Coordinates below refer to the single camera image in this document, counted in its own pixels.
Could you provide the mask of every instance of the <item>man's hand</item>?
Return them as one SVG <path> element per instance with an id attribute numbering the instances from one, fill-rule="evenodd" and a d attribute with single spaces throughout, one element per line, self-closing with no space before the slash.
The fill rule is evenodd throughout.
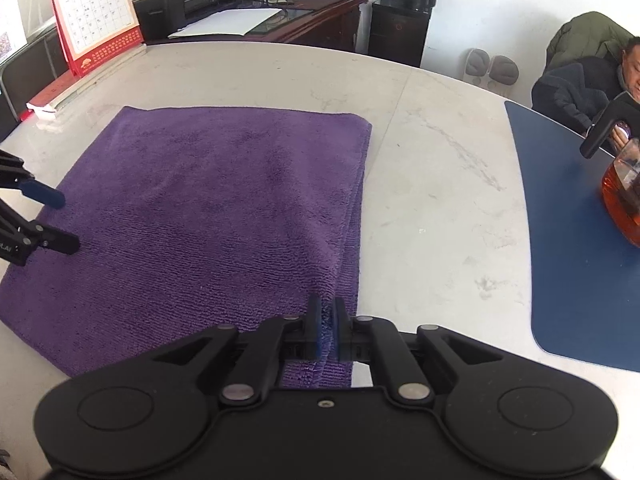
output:
<path id="1" fill-rule="evenodd" d="M 629 136 L 627 135 L 625 129 L 617 124 L 613 126 L 611 129 L 611 133 L 609 134 L 609 140 L 613 144 L 614 150 L 616 153 L 619 153 L 622 148 L 625 147 L 625 144 L 629 141 Z"/>

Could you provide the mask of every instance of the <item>blue mat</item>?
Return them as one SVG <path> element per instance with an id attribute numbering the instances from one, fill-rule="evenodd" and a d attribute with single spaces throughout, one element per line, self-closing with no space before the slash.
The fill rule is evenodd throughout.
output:
<path id="1" fill-rule="evenodd" d="M 505 104 L 520 160 L 531 243 L 531 327 L 547 352 L 640 372 L 640 249 L 618 231 L 600 181 L 612 158 Z"/>

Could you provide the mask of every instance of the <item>metal pin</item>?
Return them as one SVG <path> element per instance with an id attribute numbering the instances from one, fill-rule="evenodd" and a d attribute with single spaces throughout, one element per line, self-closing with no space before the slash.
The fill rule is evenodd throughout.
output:
<path id="1" fill-rule="evenodd" d="M 247 400 L 254 396 L 254 389 L 248 384 L 229 384 L 222 389 L 222 396 L 228 400 Z"/>
<path id="2" fill-rule="evenodd" d="M 400 397 L 407 400 L 421 400 L 429 397 L 431 390 L 420 383 L 407 383 L 398 388 Z"/>

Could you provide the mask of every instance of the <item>black printer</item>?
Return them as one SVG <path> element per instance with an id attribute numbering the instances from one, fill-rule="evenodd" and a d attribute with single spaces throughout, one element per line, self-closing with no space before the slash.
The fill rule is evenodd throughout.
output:
<path id="1" fill-rule="evenodd" d="M 174 32 L 241 0 L 133 0 L 146 42 L 164 40 Z"/>

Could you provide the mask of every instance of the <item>person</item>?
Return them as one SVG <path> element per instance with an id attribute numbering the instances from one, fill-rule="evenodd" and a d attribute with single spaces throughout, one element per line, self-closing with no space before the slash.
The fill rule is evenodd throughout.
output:
<path id="1" fill-rule="evenodd" d="M 628 91 L 640 102 L 640 37 L 628 40 L 622 61 L 611 56 L 588 56 L 546 72 L 536 81 L 533 109 L 584 136 L 594 119 L 620 92 Z M 628 124 L 616 124 L 607 149 L 614 155 L 629 138 L 640 137 Z"/>

